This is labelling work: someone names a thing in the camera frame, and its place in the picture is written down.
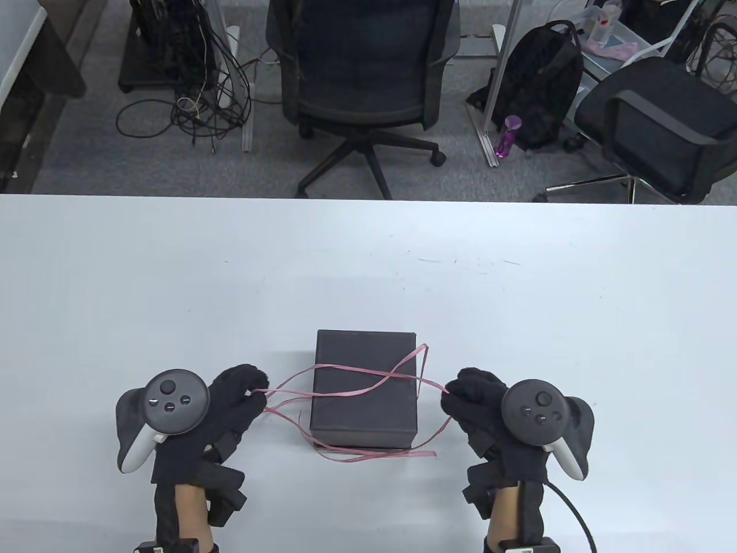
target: purple water bottle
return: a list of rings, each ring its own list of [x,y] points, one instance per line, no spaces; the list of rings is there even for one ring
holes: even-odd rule
[[[499,139],[497,145],[494,146],[494,153],[497,154],[499,159],[504,159],[511,152],[511,147],[514,146],[514,137],[517,135],[517,131],[522,126],[522,120],[516,115],[509,115],[504,120],[504,126],[499,133]]]

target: chair backrest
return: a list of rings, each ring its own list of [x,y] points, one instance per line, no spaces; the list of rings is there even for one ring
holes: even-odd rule
[[[270,0],[284,52],[295,62],[282,67],[283,92],[289,71],[296,72],[295,97],[287,101],[327,119],[354,112],[353,122],[382,114],[386,122],[402,114],[419,120],[454,1]]]
[[[714,183],[737,171],[737,109],[722,119],[706,123],[721,130],[703,134],[625,90],[607,102],[604,157],[677,204],[700,204]]]

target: black office chair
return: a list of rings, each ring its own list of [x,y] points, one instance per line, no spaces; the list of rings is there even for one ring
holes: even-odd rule
[[[433,165],[445,163],[435,142],[382,129],[437,123],[460,27],[455,0],[270,1],[266,41],[282,68],[284,116],[303,138],[317,128],[346,139],[300,181],[297,198],[355,151],[391,200],[375,145],[427,150]]]
[[[674,204],[699,204],[737,170],[737,104],[669,60],[645,58],[612,73],[574,121],[624,174],[548,187],[533,201],[619,181],[629,204],[640,185]]]

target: black box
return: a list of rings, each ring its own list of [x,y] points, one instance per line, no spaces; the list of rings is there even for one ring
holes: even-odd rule
[[[319,330],[316,364],[355,366],[389,372],[416,348],[413,333]],[[397,372],[417,376],[416,358]],[[382,377],[339,369],[317,369],[315,393],[350,392]],[[409,449],[417,435],[417,381],[390,378],[366,394],[314,397],[310,433],[327,445],[367,450]]]

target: controller button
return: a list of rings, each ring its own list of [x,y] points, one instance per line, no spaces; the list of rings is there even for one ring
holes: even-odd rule
[[[169,395],[174,393],[174,390],[177,389],[177,385],[174,384],[173,380],[165,380],[161,383],[158,389],[161,390],[162,394]]]
[[[540,392],[537,395],[537,405],[540,407],[547,407],[553,402],[553,398],[547,392]]]

